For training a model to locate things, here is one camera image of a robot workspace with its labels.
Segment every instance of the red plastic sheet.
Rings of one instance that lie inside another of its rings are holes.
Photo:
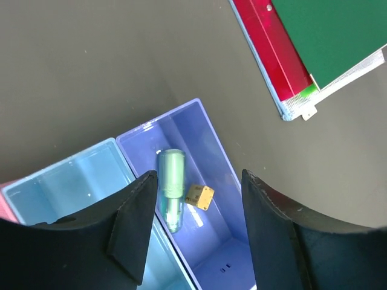
[[[312,84],[271,1],[234,0],[243,24],[281,101]]]

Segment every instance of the green board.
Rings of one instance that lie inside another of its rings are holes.
[[[387,44],[387,0],[273,0],[320,89]]]

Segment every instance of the gray table surface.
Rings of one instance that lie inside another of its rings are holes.
[[[0,182],[199,97],[239,176],[387,224],[386,66],[286,123],[226,0],[2,1],[0,36]]]

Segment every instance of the storage bin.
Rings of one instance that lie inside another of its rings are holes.
[[[135,176],[156,170],[161,150],[186,153],[185,190],[191,184],[203,184],[213,188],[215,195],[207,211],[184,205],[183,226],[175,234],[168,232],[171,241],[204,290],[254,289],[241,184],[200,100],[124,133],[117,143]]]
[[[34,225],[82,210],[134,179],[115,139],[110,138],[4,187],[2,193],[19,222]],[[156,216],[138,289],[195,289]]]
[[[2,193],[21,224],[51,224],[134,179],[110,138],[6,186]]]
[[[11,183],[12,182],[0,184],[0,218],[6,219],[7,221],[10,221],[10,222],[18,222],[10,206],[8,205],[7,201],[4,199],[3,195],[1,194],[2,189]]]
[[[137,290],[194,290],[189,275],[180,262],[161,223],[155,216],[144,279]]]

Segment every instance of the yellow block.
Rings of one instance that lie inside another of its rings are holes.
[[[207,210],[210,206],[214,189],[205,185],[193,184],[186,196],[186,203],[198,207],[202,210]]]

